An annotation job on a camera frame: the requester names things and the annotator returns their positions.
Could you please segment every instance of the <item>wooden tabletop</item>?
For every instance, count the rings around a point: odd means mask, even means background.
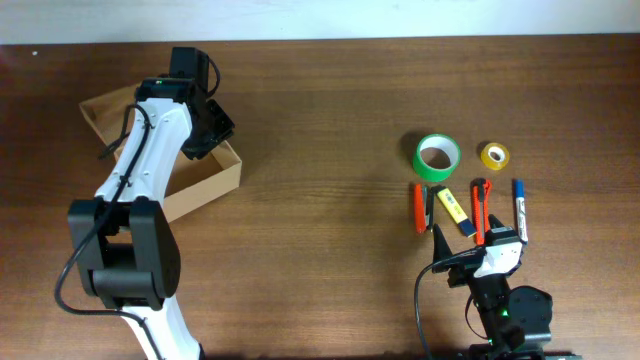
[[[432,256],[416,235],[410,156],[442,133],[462,150],[447,185],[470,212],[512,224],[527,192],[530,245],[510,285],[554,300],[548,350],[632,359],[640,341],[640,36],[219,42],[195,45],[222,71],[239,189],[171,224],[178,300],[209,355],[332,357],[421,351],[413,285]],[[142,359],[121,319],[53,300],[71,253],[66,212],[113,167],[78,103],[166,72],[176,44],[1,47],[0,358]],[[504,144],[508,166],[478,157]],[[473,243],[437,205],[452,250]],[[481,343],[466,288],[424,279],[436,349]],[[100,307],[74,270],[64,296]],[[471,322],[480,327],[477,314]]]

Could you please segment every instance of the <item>cardboard box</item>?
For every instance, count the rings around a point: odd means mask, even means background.
[[[105,145],[120,135],[125,107],[133,103],[137,86],[122,88],[80,103],[82,115]],[[128,130],[133,126],[134,116],[131,111]],[[125,143],[115,151],[116,160]],[[164,199],[167,221],[171,222],[240,186],[241,168],[242,160],[226,141],[201,160],[189,160],[180,152],[171,171]]]

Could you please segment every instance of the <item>pen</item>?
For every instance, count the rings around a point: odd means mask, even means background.
[[[518,235],[525,244],[529,243],[529,238],[527,237],[527,220],[526,220],[526,212],[524,210],[524,182],[522,180],[514,180],[513,188],[515,191],[516,198],[516,213],[518,220]]]
[[[435,205],[435,200],[436,199],[436,194],[433,193],[433,190],[431,191],[431,194],[429,195],[429,223],[427,224],[427,229],[431,230],[431,232],[433,232],[433,216],[434,214],[434,205]]]
[[[424,223],[429,229],[429,211],[427,208],[427,198],[429,197],[429,187],[422,185],[422,205],[424,205]]]

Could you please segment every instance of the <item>yellow tape roll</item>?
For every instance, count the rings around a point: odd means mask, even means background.
[[[498,143],[489,143],[480,154],[480,159],[491,170],[500,170],[509,162],[509,150]]]

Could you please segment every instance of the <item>black cable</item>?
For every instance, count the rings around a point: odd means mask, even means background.
[[[216,65],[216,63],[211,59],[211,57],[209,57],[209,64],[211,64],[211,66],[213,67],[213,71],[216,73],[216,84],[213,87],[213,89],[211,89],[211,91],[207,93],[207,98],[212,97],[213,94],[215,94],[216,91],[218,90],[218,86],[220,86],[220,70],[218,70],[218,65]]]
[[[129,115],[129,111],[131,111],[131,109],[138,109],[140,110],[140,112],[142,113],[142,116],[144,116],[144,133],[142,135],[142,140],[140,141],[140,145],[138,146],[138,149],[136,150],[135,154],[133,155],[133,158],[131,159],[131,163],[129,163],[129,166],[127,167],[127,170],[125,171],[124,175],[122,175],[120,177],[120,184],[118,185],[118,188],[116,189],[116,193],[113,195],[113,199],[111,199],[111,202],[109,203],[109,205],[106,207],[104,213],[96,220],[96,222],[94,223],[93,227],[91,228],[91,230],[89,230],[89,232],[87,233],[87,235],[84,237],[84,239],[80,242],[80,244],[78,244],[78,247],[73,251],[73,254],[71,255],[71,257],[69,257],[69,260],[67,260],[66,264],[64,265],[64,268],[62,268],[62,272],[60,273],[60,276],[58,276],[58,281],[56,281],[56,287],[54,290],[54,297],[56,299],[56,303],[58,304],[58,306],[70,313],[70,314],[74,314],[74,315],[104,315],[104,316],[121,316],[121,317],[126,317],[129,318],[135,322],[138,323],[138,325],[144,330],[144,333],[147,335],[147,339],[149,340],[149,343],[151,344],[151,347],[153,348],[153,352],[156,354],[156,357],[159,360],[162,360],[162,355],[160,354],[160,350],[158,350],[158,346],[156,345],[156,343],[153,341],[153,337],[151,336],[151,332],[149,331],[149,327],[147,326],[147,324],[145,323],[145,319],[135,315],[135,314],[131,314],[122,310],[81,310],[81,309],[75,309],[72,308],[71,306],[67,305],[64,300],[62,299],[62,285],[64,285],[64,281],[67,278],[67,275],[69,275],[69,271],[71,271],[71,268],[73,267],[73,265],[78,261],[78,258],[80,257],[80,255],[82,255],[82,252],[84,251],[84,249],[86,249],[87,245],[89,244],[89,242],[91,241],[91,239],[93,239],[94,236],[96,236],[96,234],[100,231],[100,229],[105,225],[105,223],[107,222],[107,220],[109,219],[109,215],[113,212],[113,209],[115,208],[115,205],[118,202],[118,198],[120,198],[120,195],[122,194],[122,192],[124,191],[125,186],[127,186],[129,184],[129,177],[131,176],[131,173],[133,172],[133,169],[135,167],[136,162],[138,161],[138,158],[140,157],[140,155],[142,154],[142,150],[144,149],[144,145],[147,142],[147,138],[149,137],[149,131],[151,130],[151,121],[149,120],[149,115],[147,114],[147,112],[138,104],[133,104],[133,105],[128,105],[126,110],[125,110],[125,124],[123,126],[123,129],[126,130],[127,126],[126,126],[126,121]]]
[[[124,110],[124,120],[122,120],[122,130],[120,130],[120,136],[118,136],[117,139],[115,139],[111,144],[107,145],[104,150],[102,150],[102,153],[98,155],[99,160],[102,160],[107,156],[113,154],[120,147],[120,144],[122,144],[124,139],[129,136],[130,133],[127,132],[127,125],[129,124],[129,112],[134,107],[135,105],[127,105],[126,109]]]
[[[471,306],[471,301],[473,300],[473,295],[469,295],[469,300],[467,300],[467,305],[464,307],[464,319],[467,320],[467,326],[469,326],[469,329],[471,329],[471,331],[473,331],[474,334],[476,334],[479,338],[484,339],[484,340],[489,340],[488,337],[486,336],[482,336],[480,334],[478,334],[475,330],[473,330],[473,328],[471,327],[471,323],[469,322],[469,307]]]
[[[441,266],[445,263],[451,262],[452,260],[454,260],[455,258],[458,257],[462,257],[462,256],[467,256],[471,253],[474,253],[476,251],[476,248],[473,249],[469,249],[469,250],[465,250],[462,252],[459,252],[455,255],[452,255],[448,258],[442,259],[442,260],[438,260],[434,263],[431,263],[429,265],[427,265],[427,267],[425,267],[424,269],[422,269],[422,271],[420,272],[420,274],[418,274],[418,277],[416,278],[416,285],[414,287],[413,290],[413,304],[415,306],[415,310],[416,310],[416,325],[418,326],[418,336],[420,336],[420,341],[422,342],[422,347],[424,348],[424,352],[425,352],[425,356],[427,358],[427,360],[433,360],[433,356],[431,355],[431,350],[429,350],[429,345],[427,344],[427,339],[424,336],[424,331],[422,331],[422,322],[420,321],[420,304],[418,302],[418,296],[420,294],[420,281],[422,280],[422,277],[429,272],[429,270],[431,270],[434,267],[438,267]]]

